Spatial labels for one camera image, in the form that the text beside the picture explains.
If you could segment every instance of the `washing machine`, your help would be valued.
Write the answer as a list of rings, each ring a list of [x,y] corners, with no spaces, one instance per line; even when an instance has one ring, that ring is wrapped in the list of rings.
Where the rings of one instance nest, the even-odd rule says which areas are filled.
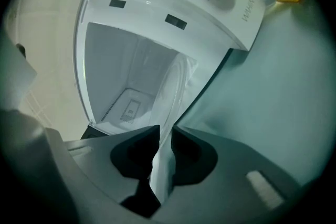
[[[82,0],[74,63],[89,125],[160,125],[163,145],[227,52],[251,49],[264,11],[263,0]]]

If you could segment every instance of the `brand logo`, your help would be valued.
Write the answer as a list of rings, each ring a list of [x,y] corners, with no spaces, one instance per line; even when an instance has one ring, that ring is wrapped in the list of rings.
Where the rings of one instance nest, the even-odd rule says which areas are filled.
[[[247,5],[246,5],[246,8],[244,10],[244,14],[242,16],[242,19],[244,21],[248,21],[249,17],[250,17],[250,14],[252,12],[252,8],[253,8],[253,5],[254,5],[254,0],[248,0],[247,2]]]

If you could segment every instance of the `teal wall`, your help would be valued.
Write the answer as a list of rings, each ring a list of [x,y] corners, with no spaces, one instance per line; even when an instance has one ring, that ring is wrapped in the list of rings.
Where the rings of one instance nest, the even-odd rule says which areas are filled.
[[[235,50],[179,125],[248,144],[300,184],[334,146],[336,54],[315,0],[267,9],[250,52]]]

